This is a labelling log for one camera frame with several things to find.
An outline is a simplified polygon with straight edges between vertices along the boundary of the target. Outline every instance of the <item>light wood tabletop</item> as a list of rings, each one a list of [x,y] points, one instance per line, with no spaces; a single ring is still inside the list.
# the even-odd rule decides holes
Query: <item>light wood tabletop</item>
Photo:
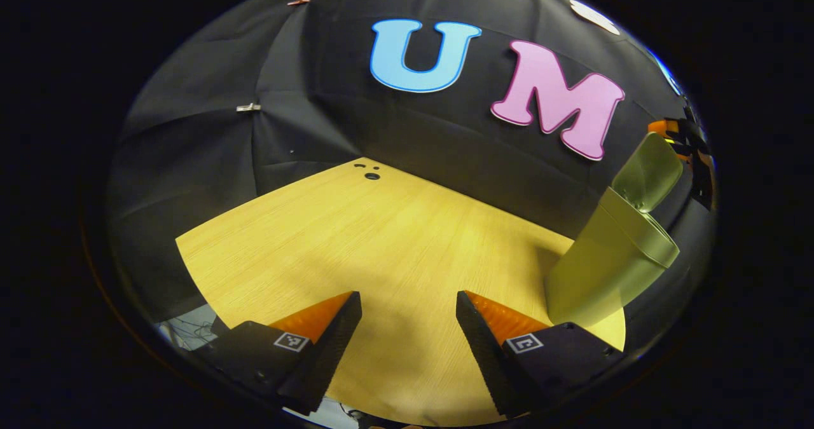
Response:
[[[504,419],[457,324],[457,291],[551,324],[543,276],[572,243],[366,158],[276,189],[177,239],[192,279],[228,327],[268,324],[360,291],[361,321],[326,395],[436,426]],[[623,348],[622,308],[586,328]]]

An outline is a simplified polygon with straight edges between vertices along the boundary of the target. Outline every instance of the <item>pink letter m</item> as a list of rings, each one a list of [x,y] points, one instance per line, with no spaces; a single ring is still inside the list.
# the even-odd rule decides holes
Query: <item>pink letter m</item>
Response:
[[[601,160],[605,154],[602,142],[616,104],[624,99],[622,88],[599,73],[591,73],[568,88],[551,50],[520,40],[512,41],[511,49],[518,56],[514,78],[505,98],[492,104],[492,114],[512,124],[532,124],[534,116],[528,112],[528,105],[532,94],[537,92],[543,133],[552,133],[574,113],[579,113],[574,125],[562,131],[560,138],[582,156]]]

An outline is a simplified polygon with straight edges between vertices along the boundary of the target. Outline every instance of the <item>orange object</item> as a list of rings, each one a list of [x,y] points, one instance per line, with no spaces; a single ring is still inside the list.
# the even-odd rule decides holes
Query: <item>orange object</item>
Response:
[[[325,301],[273,322],[268,327],[297,334],[297,336],[308,337],[311,342],[316,343],[328,328],[328,325],[331,324],[331,321],[334,320],[340,308],[348,301],[351,293],[352,291],[349,291],[331,297],[331,299],[325,299]]]
[[[492,331],[492,335],[495,336],[497,343],[500,345],[503,345],[506,339],[514,339],[514,337],[550,327],[550,325],[543,324],[532,317],[512,310],[506,305],[498,304],[498,302],[468,290],[464,292],[480,312],[480,316],[485,319],[489,330]]]
[[[669,139],[669,135],[666,134],[668,132],[678,133],[678,121],[677,120],[657,120],[655,122],[651,122],[647,126],[648,132],[655,132],[666,139]]]

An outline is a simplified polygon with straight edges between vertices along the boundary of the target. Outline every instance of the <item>wooden surface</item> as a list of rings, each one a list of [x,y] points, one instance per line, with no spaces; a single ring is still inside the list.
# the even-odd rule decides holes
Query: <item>wooden surface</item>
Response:
[[[504,418],[457,324],[457,291],[550,324],[543,275],[572,239],[359,159],[245,203],[177,244],[229,327],[360,291],[362,319],[328,397],[405,423],[462,426]],[[587,328],[622,349],[621,308]]]

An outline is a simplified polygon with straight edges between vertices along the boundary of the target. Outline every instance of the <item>blue letter u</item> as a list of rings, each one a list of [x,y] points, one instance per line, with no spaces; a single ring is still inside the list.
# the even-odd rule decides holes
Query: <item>blue letter u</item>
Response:
[[[436,30],[444,34],[436,66],[416,72],[404,64],[410,33],[421,29],[416,20],[383,20],[373,24],[376,41],[370,55],[370,72],[381,84],[409,92],[435,92],[449,87],[460,76],[466,48],[481,30],[459,22],[439,22]]]

